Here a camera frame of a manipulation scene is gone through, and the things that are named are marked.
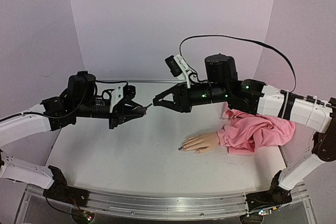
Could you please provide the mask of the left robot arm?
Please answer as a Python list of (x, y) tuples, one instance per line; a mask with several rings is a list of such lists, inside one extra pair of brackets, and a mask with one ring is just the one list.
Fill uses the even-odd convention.
[[(68, 79), (68, 86), (58, 97), (1, 119), (1, 146), (28, 136), (60, 130), (74, 125), (77, 118), (107, 119), (108, 127), (117, 126), (146, 115), (147, 108), (133, 101), (135, 86), (127, 81), (112, 82), (111, 89), (98, 92), (100, 81), (87, 71)], [(49, 189), (59, 201), (66, 201), (71, 190), (62, 172), (53, 166), (39, 166), (1, 151), (1, 178)]]

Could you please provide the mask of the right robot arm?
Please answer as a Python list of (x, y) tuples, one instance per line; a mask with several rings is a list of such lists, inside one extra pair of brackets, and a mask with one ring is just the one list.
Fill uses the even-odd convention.
[(318, 100), (280, 90), (264, 82), (238, 80), (235, 60), (222, 54), (205, 58), (207, 81), (193, 84), (192, 70), (181, 55), (165, 60), (172, 75), (180, 80), (153, 99), (154, 106), (189, 113), (193, 106), (227, 102), (229, 108), (252, 115), (276, 116), (315, 131), (313, 149), (272, 180), (272, 189), (292, 190), (325, 162), (335, 160), (335, 99)]

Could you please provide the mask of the mannequin hand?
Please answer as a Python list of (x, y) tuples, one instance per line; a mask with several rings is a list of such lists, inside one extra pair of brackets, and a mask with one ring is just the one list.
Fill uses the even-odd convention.
[(219, 137), (216, 132), (202, 133), (197, 136), (192, 136), (178, 148), (183, 152), (194, 152), (196, 154), (206, 153), (212, 151), (220, 144)]

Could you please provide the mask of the pink hoodie cloth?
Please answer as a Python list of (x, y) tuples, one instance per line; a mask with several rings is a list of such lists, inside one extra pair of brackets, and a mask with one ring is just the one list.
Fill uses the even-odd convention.
[(217, 131), (218, 144), (234, 155), (251, 155), (261, 147), (283, 146), (296, 130), (294, 122), (266, 115), (251, 115), (225, 109), (223, 128)]

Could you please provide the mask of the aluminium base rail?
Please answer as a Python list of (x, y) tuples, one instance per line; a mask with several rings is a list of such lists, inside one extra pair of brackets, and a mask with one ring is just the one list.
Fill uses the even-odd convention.
[(102, 213), (163, 221), (215, 220), (240, 216), (242, 220), (260, 223), (264, 216), (301, 202), (307, 222), (317, 222), (304, 182), (299, 182), (291, 191), (273, 186), (270, 190), (254, 193), (201, 196), (142, 196), (89, 191), (68, 186), (65, 181), (55, 182), (49, 189), (27, 185), (16, 222), (23, 220), (32, 196), (71, 207), (79, 212), (79, 216), (85, 211), (87, 215)]

